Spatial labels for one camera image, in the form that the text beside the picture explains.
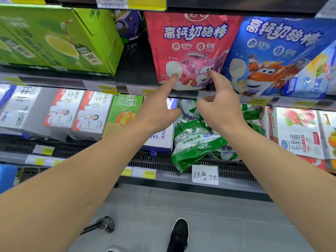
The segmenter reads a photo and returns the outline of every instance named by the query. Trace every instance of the tiled floor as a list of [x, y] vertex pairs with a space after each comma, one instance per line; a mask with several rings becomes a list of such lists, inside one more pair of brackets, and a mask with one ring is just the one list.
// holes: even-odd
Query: tiled floor
[[273, 203], [121, 184], [92, 219], [111, 216], [115, 231], [94, 230], [69, 252], [166, 252], [178, 217], [190, 225], [186, 252], [314, 251]]

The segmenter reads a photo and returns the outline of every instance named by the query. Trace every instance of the orange cartoon airplane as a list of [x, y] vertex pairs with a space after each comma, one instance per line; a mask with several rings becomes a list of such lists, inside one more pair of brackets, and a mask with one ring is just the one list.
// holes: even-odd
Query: orange cartoon airplane
[[294, 64], [282, 65], [283, 62], [263, 62], [258, 64], [255, 54], [250, 54], [249, 72], [251, 73], [245, 80], [246, 91], [243, 95], [253, 96], [262, 93], [268, 87], [281, 88], [294, 75], [301, 71], [310, 60], [301, 59]]

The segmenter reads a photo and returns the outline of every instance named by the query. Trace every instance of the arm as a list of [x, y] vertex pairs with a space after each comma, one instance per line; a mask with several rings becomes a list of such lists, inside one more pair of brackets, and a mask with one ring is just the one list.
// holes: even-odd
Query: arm
[[309, 244], [316, 251], [334, 251], [335, 177], [249, 128], [228, 80], [215, 72], [211, 76], [217, 94], [211, 104], [196, 103], [202, 117], [228, 141]]
[[135, 153], [181, 114], [167, 109], [175, 80], [149, 94], [118, 133], [1, 194], [0, 251], [67, 251]]

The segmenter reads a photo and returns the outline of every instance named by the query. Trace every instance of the hand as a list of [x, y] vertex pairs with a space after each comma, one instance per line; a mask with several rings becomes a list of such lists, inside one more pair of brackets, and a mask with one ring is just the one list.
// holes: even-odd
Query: hand
[[204, 120], [220, 134], [246, 126], [239, 97], [228, 79], [218, 72], [210, 71], [209, 73], [215, 84], [216, 95], [196, 102], [196, 107]]
[[151, 134], [169, 127], [182, 113], [179, 108], [169, 110], [167, 107], [167, 97], [176, 79], [177, 74], [175, 73], [154, 92], [148, 93], [135, 116], [134, 121], [142, 123]]

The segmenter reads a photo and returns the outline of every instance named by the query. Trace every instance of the cartoon airplane character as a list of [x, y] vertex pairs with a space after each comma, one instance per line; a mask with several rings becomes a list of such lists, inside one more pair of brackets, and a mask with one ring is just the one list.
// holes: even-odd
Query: cartoon airplane character
[[195, 63], [190, 59], [182, 61], [185, 65], [185, 68], [191, 74], [197, 74], [195, 79], [186, 79], [182, 82], [183, 85], [188, 85], [190, 82], [191, 86], [206, 84], [210, 80], [209, 71], [210, 70], [218, 70], [221, 63], [221, 60], [224, 60], [224, 55], [227, 54], [229, 51], [223, 52], [220, 56], [209, 59], [207, 54], [195, 53], [191, 52], [188, 53], [188, 56], [193, 57], [195, 59], [204, 59], [204, 64], [202, 68], [199, 70]]
[[245, 91], [242, 94], [246, 96], [262, 93], [272, 85], [273, 87], [281, 88], [310, 62], [309, 59], [303, 58], [289, 65], [282, 65], [283, 62], [273, 61], [264, 62], [262, 65], [259, 65], [255, 59], [255, 54], [250, 54], [248, 58], [250, 75], [245, 80], [245, 86], [247, 91], [250, 90], [256, 93]]

